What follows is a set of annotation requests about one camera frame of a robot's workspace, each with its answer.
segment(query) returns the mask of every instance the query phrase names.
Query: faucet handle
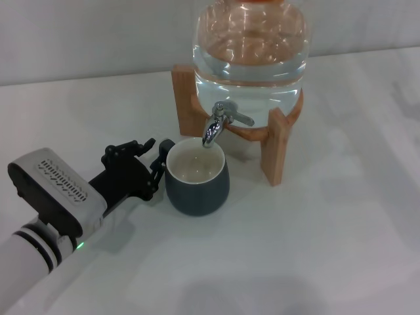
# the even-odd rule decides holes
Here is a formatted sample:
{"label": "faucet handle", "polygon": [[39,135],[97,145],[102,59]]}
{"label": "faucet handle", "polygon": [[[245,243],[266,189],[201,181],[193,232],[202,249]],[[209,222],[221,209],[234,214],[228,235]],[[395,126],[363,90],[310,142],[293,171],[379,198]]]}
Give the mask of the faucet handle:
{"label": "faucet handle", "polygon": [[243,115],[238,112],[238,105],[231,100],[221,100],[216,102],[213,107],[213,113],[215,116],[226,115],[229,119],[229,123],[233,123],[235,120],[243,123],[247,126],[254,126],[254,119]]}

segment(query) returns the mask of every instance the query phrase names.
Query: white tabletop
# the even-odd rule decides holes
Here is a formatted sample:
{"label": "white tabletop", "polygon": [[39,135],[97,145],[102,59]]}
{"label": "white tabletop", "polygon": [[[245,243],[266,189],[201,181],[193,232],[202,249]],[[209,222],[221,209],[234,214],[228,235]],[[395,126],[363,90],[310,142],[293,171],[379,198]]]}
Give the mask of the white tabletop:
{"label": "white tabletop", "polygon": [[[181,215],[164,189],[131,198],[113,234],[9,313],[418,314],[419,86],[420,48],[311,58],[281,186],[263,176],[259,144],[226,131],[218,212]],[[109,144],[182,138],[168,72],[2,87],[0,135],[1,241],[35,216],[7,175],[13,159],[48,146],[90,180]]]}

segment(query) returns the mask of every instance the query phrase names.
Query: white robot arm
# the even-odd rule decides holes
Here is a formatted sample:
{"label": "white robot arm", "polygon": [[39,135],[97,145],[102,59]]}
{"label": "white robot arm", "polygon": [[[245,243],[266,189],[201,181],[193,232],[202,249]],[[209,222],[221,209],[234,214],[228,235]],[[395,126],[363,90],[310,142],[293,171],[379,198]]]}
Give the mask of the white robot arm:
{"label": "white robot arm", "polygon": [[46,148],[9,164],[18,195],[39,216],[0,246],[0,314],[83,245],[124,199],[152,199],[174,145],[171,140],[160,144],[149,173],[136,157],[154,142],[107,147],[102,157],[105,171],[89,183]]}

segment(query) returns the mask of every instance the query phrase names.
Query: dark teal mug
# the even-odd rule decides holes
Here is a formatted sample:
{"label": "dark teal mug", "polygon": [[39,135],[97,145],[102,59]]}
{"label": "dark teal mug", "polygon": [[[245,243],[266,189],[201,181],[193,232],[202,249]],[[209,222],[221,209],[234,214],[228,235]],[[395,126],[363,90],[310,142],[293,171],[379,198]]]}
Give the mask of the dark teal mug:
{"label": "dark teal mug", "polygon": [[201,138],[188,138],[168,153],[166,192],[173,206],[185,215],[202,217],[226,201],[229,171],[222,148],[214,143],[204,148]]}

